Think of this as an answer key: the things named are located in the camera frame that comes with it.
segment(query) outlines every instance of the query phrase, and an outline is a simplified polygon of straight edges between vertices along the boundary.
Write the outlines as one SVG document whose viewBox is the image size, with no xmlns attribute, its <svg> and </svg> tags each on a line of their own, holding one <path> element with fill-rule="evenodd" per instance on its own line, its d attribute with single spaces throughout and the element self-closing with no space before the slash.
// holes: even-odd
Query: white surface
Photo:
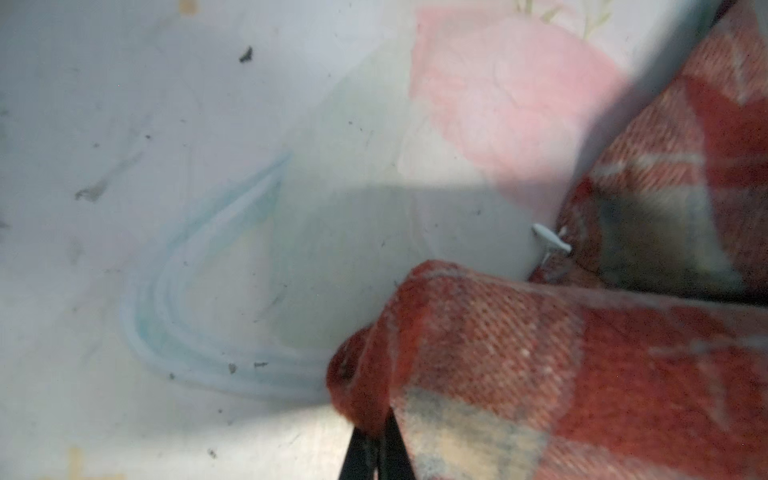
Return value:
<svg viewBox="0 0 768 480">
<path fill-rule="evenodd" d="M 193 200 L 270 164 L 284 133 L 380 42 L 378 10 L 2 5 L 0 478 L 74 478 L 72 447 L 85 476 L 336 477 L 349 427 L 328 407 L 150 372 L 121 338 L 116 305 L 124 261 Z M 75 200 L 102 179 L 98 201 Z"/>
</svg>

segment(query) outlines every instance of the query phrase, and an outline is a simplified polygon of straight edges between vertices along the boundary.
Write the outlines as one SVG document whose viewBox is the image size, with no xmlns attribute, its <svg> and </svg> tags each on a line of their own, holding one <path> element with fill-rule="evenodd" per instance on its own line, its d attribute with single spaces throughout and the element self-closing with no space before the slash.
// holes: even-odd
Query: black speck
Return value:
<svg viewBox="0 0 768 480">
<path fill-rule="evenodd" d="M 240 56 L 240 63 L 253 60 L 253 47 L 248 47 L 244 54 Z"/>
</svg>

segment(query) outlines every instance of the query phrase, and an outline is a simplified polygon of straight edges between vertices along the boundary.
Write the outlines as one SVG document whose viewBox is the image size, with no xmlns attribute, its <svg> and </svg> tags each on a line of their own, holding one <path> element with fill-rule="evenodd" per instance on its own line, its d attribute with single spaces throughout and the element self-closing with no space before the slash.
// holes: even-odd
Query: checkered fabric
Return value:
<svg viewBox="0 0 768 480">
<path fill-rule="evenodd" d="M 733 6 L 577 185 L 572 257 L 530 283 L 416 267 L 331 360 L 333 405 L 370 435 L 394 407 L 418 478 L 768 480 L 768 310 L 603 288 L 766 292 L 758 4 Z"/>
<path fill-rule="evenodd" d="M 754 300 L 768 293 L 768 2 L 736 3 L 601 155 L 538 283 Z"/>
</svg>

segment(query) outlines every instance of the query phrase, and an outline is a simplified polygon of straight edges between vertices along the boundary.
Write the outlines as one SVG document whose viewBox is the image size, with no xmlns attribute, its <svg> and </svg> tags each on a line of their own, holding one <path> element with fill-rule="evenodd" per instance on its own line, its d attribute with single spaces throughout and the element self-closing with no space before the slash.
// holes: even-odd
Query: orange spot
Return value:
<svg viewBox="0 0 768 480">
<path fill-rule="evenodd" d="M 197 0 L 179 0 L 179 13 L 192 16 L 197 13 Z"/>
</svg>

